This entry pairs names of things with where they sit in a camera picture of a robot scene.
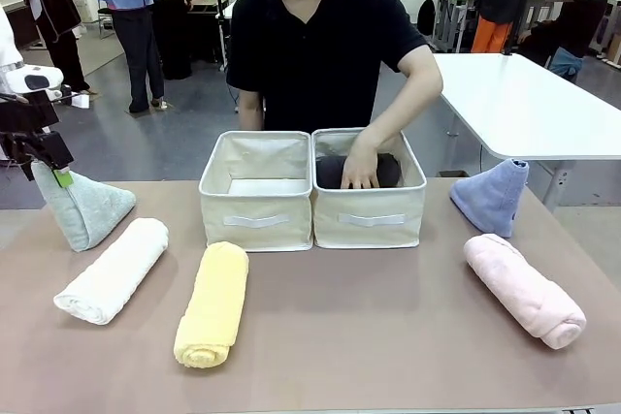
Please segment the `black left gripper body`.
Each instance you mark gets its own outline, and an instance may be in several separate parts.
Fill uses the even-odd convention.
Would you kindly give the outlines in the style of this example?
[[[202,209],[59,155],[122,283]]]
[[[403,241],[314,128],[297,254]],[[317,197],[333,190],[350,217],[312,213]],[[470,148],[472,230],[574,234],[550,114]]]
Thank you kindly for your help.
[[[12,161],[22,166],[37,159],[53,170],[63,170],[74,161],[69,148],[56,131],[2,132],[1,146]]]

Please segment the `person's left hand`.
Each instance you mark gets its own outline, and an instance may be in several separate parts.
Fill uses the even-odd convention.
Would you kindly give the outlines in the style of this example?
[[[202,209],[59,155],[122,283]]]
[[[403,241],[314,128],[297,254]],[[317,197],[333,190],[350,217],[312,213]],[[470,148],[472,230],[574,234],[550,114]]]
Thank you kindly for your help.
[[[378,188],[376,171],[376,148],[358,138],[344,161],[341,189]]]

